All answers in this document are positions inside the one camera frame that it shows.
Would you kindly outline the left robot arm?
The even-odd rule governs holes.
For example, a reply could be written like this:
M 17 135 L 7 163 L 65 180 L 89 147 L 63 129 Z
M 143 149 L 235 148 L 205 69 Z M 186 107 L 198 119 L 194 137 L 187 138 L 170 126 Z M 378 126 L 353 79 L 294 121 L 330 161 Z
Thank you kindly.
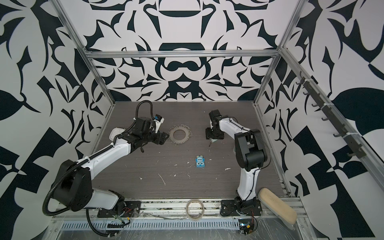
M 117 160 L 135 150 L 142 150 L 148 143 L 163 145 L 169 134 L 160 132 L 164 118 L 137 118 L 128 129 L 114 128 L 112 141 L 107 147 L 76 162 L 61 164 L 55 182 L 44 199 L 42 211 L 46 216 L 56 216 L 66 211 L 105 209 L 122 213 L 125 198 L 115 191 L 93 187 L 94 178 Z

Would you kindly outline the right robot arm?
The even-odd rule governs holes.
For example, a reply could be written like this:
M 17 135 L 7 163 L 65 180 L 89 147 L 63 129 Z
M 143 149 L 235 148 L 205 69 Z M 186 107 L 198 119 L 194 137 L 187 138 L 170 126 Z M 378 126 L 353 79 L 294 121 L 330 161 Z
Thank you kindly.
M 237 121 L 213 110 L 209 113 L 210 127 L 206 128 L 206 139 L 210 143 L 223 140 L 228 135 L 235 143 L 235 156 L 241 168 L 240 183 L 235 204 L 238 210 L 251 206 L 256 200 L 256 185 L 260 171 L 268 160 L 266 143 L 261 131 L 241 126 Z

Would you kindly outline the blue owl eraser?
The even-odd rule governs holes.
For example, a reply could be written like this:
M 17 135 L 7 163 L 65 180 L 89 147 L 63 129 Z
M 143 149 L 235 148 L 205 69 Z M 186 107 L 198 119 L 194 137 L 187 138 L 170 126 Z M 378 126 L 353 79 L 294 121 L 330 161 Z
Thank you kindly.
M 196 167 L 197 168 L 205 167 L 205 158 L 203 156 L 196 156 Z

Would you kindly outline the clear tape roll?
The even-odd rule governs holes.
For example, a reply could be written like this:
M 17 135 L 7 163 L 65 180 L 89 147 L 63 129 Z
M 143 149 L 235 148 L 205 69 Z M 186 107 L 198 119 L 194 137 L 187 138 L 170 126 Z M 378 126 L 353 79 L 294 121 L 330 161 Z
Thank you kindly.
M 191 199 L 186 205 L 186 216 L 191 221 L 200 221 L 205 214 L 205 206 L 201 200 Z

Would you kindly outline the green circuit board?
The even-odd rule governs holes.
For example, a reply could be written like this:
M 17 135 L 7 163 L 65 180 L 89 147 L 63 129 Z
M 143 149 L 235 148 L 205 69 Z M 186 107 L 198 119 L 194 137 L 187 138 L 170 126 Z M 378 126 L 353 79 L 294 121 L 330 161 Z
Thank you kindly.
M 243 235 L 252 233 L 255 229 L 255 223 L 253 221 L 239 220 L 239 231 Z

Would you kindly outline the beige foam pad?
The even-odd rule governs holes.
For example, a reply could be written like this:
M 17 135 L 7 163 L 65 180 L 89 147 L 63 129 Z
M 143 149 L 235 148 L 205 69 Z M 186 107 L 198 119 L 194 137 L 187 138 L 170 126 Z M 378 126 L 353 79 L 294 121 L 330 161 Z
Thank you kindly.
M 290 230 L 295 229 L 298 218 L 296 211 L 267 188 L 258 193 L 259 201 L 278 217 Z

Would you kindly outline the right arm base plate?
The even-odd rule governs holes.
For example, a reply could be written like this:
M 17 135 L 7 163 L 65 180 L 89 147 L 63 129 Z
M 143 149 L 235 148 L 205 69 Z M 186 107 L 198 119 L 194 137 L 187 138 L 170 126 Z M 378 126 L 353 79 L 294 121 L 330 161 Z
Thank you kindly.
M 230 216 L 260 216 L 262 212 L 261 202 L 257 198 L 247 201 L 240 199 L 221 200 L 220 215 Z

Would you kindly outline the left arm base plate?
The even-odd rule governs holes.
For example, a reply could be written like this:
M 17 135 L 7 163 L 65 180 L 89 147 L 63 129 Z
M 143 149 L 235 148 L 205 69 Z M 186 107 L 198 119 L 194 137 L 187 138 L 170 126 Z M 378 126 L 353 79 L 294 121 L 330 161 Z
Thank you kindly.
M 111 209 L 100 209 L 98 212 L 98 218 L 113 218 L 114 216 L 120 216 L 121 218 L 135 217 L 141 211 L 141 201 L 122 201 Z

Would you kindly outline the black wall hook rack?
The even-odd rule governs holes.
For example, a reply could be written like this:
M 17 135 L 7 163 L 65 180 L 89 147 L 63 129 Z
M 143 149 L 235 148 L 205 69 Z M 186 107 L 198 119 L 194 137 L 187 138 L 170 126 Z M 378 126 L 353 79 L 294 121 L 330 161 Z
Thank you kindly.
M 361 141 L 358 140 L 359 134 L 347 125 L 347 121 L 344 120 L 336 106 L 331 103 L 313 79 L 306 79 L 302 76 L 302 73 L 300 73 L 300 78 L 297 85 L 302 85 L 306 90 L 304 95 L 311 96 L 315 101 L 315 104 L 312 104 L 312 106 L 324 113 L 326 117 L 322 118 L 322 121 L 329 121 L 337 131 L 333 136 L 335 138 L 342 138 L 351 149 L 352 152 L 347 153 L 347 155 L 359 159 L 365 157 L 367 153 L 364 151 Z

